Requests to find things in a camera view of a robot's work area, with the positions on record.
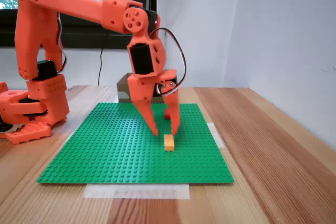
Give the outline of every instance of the small orange block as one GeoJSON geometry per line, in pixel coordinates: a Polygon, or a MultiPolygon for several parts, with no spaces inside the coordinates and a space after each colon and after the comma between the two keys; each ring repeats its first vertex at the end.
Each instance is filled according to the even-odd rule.
{"type": "Polygon", "coordinates": [[[175,150],[175,142],[174,142],[174,136],[164,135],[164,150],[166,152],[173,152],[175,150]]]}
{"type": "Polygon", "coordinates": [[[164,109],[164,119],[165,120],[170,120],[169,109],[164,109]]]}

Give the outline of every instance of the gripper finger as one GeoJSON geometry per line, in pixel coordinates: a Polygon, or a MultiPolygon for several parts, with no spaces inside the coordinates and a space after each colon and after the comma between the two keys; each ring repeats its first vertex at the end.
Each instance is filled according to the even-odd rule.
{"type": "Polygon", "coordinates": [[[139,110],[140,114],[146,121],[149,128],[152,130],[155,136],[159,134],[158,128],[154,120],[154,113],[152,111],[152,104],[150,101],[134,101],[136,108],[139,110]]]}
{"type": "MultiPolygon", "coordinates": [[[[176,86],[173,82],[166,82],[166,87],[163,88],[162,92],[167,92],[176,86]]],[[[170,119],[172,121],[172,134],[175,135],[180,126],[180,106],[179,106],[179,95],[176,90],[174,93],[166,95],[163,97],[164,103],[168,105],[170,119]]]]}

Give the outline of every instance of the cardboard box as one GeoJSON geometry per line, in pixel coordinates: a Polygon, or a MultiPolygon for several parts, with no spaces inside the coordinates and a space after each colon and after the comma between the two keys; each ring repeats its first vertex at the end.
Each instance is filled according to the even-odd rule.
{"type": "MultiPolygon", "coordinates": [[[[126,73],[117,83],[118,100],[119,102],[131,103],[130,89],[128,87],[127,78],[132,73],[126,73]]],[[[153,97],[152,103],[164,103],[163,97],[153,97]]]]}

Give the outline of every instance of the yellow lego brick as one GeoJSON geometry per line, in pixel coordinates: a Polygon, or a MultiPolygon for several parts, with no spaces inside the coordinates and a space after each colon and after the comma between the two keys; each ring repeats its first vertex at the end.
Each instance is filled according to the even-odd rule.
{"type": "Polygon", "coordinates": [[[164,150],[173,152],[175,150],[174,136],[169,134],[164,136],[164,150]]]}

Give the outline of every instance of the green lego baseplate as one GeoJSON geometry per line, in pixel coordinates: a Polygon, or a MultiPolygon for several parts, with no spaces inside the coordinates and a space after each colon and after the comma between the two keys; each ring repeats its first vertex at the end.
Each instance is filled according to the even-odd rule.
{"type": "Polygon", "coordinates": [[[152,105],[154,136],[132,103],[98,103],[37,182],[56,184],[233,183],[197,104],[180,104],[175,151],[165,152],[165,104],[152,105]]]}

